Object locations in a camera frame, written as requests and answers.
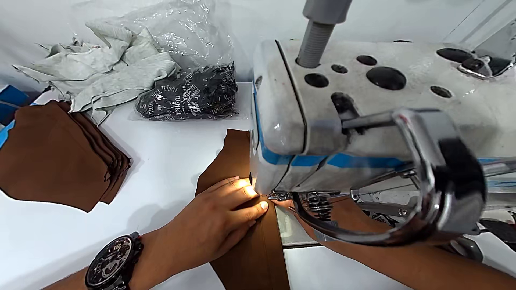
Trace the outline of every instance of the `stack of brown fabric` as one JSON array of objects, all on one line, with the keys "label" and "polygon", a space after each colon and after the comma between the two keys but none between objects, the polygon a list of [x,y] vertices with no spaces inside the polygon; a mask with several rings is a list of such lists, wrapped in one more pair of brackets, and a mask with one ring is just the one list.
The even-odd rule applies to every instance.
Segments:
[{"label": "stack of brown fabric", "polygon": [[18,200],[69,205],[89,212],[116,196],[130,159],[66,102],[27,106],[0,148],[0,189]]}]

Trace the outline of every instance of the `white table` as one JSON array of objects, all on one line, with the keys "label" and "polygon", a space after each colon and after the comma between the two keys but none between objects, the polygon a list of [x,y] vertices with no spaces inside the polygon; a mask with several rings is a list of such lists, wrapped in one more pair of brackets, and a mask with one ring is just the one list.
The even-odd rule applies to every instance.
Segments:
[{"label": "white table", "polygon": [[[240,83],[239,91],[244,111],[248,110],[250,84]],[[47,93],[37,102],[51,98]],[[132,112],[132,103],[123,105],[101,125],[118,148],[133,159],[111,204],[98,203],[86,214],[64,205],[17,201],[0,194],[0,289],[39,289],[86,267],[113,238],[165,225],[194,197],[197,179],[222,149],[226,130],[250,128],[249,120],[130,121]],[[505,256],[498,248],[494,256]],[[323,247],[288,249],[284,253],[293,290],[406,288]],[[207,264],[155,288],[223,286]]]}]

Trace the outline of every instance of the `fingernail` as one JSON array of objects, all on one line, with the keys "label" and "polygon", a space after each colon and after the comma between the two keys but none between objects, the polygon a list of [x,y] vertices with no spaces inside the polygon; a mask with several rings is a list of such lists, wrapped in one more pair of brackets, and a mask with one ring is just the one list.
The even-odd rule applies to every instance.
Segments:
[{"label": "fingernail", "polygon": [[244,187],[244,190],[246,191],[247,195],[250,197],[254,198],[254,197],[258,196],[258,194],[256,193],[256,191],[254,191],[252,186],[246,186],[246,187]]}]

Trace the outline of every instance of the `sewing machine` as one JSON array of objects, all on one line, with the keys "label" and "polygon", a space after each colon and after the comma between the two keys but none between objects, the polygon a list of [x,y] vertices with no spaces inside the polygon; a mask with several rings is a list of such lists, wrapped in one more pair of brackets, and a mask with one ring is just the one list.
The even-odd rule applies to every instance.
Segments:
[{"label": "sewing machine", "polygon": [[[350,243],[399,246],[478,234],[488,192],[510,191],[504,184],[514,181],[486,182],[516,169],[516,90],[507,77],[514,60],[445,43],[329,41],[350,4],[307,0],[302,41],[257,47],[254,189],[292,199],[308,225]],[[419,192],[416,202],[389,209],[403,217],[401,226],[359,233],[332,221],[332,199],[361,201],[380,183],[407,182]]]}]

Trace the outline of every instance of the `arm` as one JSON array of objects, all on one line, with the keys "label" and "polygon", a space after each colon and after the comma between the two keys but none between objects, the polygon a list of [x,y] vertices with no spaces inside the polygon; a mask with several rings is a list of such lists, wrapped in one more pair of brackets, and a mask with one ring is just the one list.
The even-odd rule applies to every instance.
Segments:
[{"label": "arm", "polygon": [[[197,195],[170,223],[142,236],[144,249],[130,289],[149,290],[177,273],[224,255],[267,211],[267,202],[234,210],[257,196],[249,179],[238,177],[225,179]],[[44,290],[87,290],[86,271],[82,269]]]},{"label": "arm", "polygon": [[[289,206],[289,202],[277,204]],[[362,232],[385,232],[391,228],[370,219],[350,198],[333,205],[332,219],[337,220],[341,228]],[[314,230],[297,218],[308,235],[315,239]],[[416,290],[516,289],[515,278],[432,246],[380,248],[340,241],[320,243]]]}]

